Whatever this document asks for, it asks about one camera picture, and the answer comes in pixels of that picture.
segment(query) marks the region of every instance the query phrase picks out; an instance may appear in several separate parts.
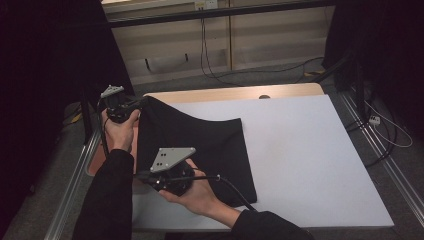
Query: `white tabletop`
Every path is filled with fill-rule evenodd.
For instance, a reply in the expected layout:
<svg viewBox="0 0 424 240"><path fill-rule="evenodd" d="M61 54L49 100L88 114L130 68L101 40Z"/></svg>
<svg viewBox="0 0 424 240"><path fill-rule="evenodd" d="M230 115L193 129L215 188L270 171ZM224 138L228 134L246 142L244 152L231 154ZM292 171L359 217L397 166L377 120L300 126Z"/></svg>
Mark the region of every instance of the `white tabletop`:
<svg viewBox="0 0 424 240"><path fill-rule="evenodd" d="M241 118L258 211L308 228L393 226L328 96L171 106L205 120ZM134 229L228 230L166 202L149 186L133 190Z"/></svg>

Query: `wall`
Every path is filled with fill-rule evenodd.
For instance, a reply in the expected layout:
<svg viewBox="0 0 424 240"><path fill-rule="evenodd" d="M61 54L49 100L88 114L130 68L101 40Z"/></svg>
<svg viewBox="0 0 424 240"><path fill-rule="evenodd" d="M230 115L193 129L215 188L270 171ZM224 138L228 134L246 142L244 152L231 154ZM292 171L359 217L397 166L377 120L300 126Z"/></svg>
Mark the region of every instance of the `wall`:
<svg viewBox="0 0 424 240"><path fill-rule="evenodd" d="M277 2L282 0L218 1L220 8ZM133 0L103 6L110 20L194 10L193 1L186 0ZM323 56L333 11L327 7L206 19L211 68L220 72ZM134 85L202 74L200 20L116 28L113 33Z"/></svg>

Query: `dark background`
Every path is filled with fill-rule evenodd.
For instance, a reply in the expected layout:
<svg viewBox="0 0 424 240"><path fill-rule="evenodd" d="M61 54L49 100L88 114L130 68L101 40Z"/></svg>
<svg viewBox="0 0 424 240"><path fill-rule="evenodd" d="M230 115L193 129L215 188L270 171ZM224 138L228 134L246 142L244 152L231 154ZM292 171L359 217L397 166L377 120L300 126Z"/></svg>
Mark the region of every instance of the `dark background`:
<svg viewBox="0 0 424 240"><path fill-rule="evenodd" d="M346 54L355 56L335 74L338 90L355 82L356 63L364 80L402 118L412 134L424 138L424 17L419 1L374 0L338 4L326 43L323 66Z"/></svg>
<svg viewBox="0 0 424 240"><path fill-rule="evenodd" d="M109 84L132 86L109 29L67 27L106 21L98 0L1 0L0 14L3 236L49 162L65 106L83 89L95 106Z"/></svg>

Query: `aluminum rail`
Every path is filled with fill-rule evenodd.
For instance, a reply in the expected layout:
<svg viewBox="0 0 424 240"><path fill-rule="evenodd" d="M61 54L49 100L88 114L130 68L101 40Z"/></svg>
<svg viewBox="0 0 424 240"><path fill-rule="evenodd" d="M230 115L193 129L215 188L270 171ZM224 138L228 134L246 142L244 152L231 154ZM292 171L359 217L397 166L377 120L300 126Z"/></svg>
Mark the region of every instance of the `aluminum rail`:
<svg viewBox="0 0 424 240"><path fill-rule="evenodd" d="M326 6L333 6L336 3L354 4L354 3L360 3L362 1L363 0L345 0L345 1L303 0L303 1L263 4L263 5L254 5L254 6L244 6L244 7L210 9L210 10L204 10L204 11L190 11L190 12L147 16L147 17L120 18L120 19L113 19L108 22L97 22L97 23L94 22L94 23L86 23L86 24L66 25L66 26L63 26L62 29L121 28L121 27L131 27L131 26L148 25L148 24L156 24L156 23L187 21L187 20L195 20L195 19L326 7Z"/></svg>

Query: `hand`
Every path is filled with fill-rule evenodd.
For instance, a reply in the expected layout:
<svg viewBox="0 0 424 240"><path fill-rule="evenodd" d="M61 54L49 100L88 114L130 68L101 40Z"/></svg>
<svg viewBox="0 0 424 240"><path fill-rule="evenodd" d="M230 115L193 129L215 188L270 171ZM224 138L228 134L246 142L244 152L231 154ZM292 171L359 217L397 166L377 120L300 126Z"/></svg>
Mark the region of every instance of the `hand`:
<svg viewBox="0 0 424 240"><path fill-rule="evenodd" d="M197 168L191 159L186 162L192 168ZM196 177L205 176L205 173L199 170L194 170L194 174ZM208 180L194 180L191 188L181 197L165 190L160 190L159 194L168 202L181 204L195 214L210 217L230 228L240 215L240 211L227 206L215 196Z"/></svg>
<svg viewBox="0 0 424 240"><path fill-rule="evenodd" d="M102 112L103 125L105 131L112 140L112 149L122 149L129 151L134 138L134 122L138 120L139 110L134 110L127 121L119 124L108 119L106 110Z"/></svg>

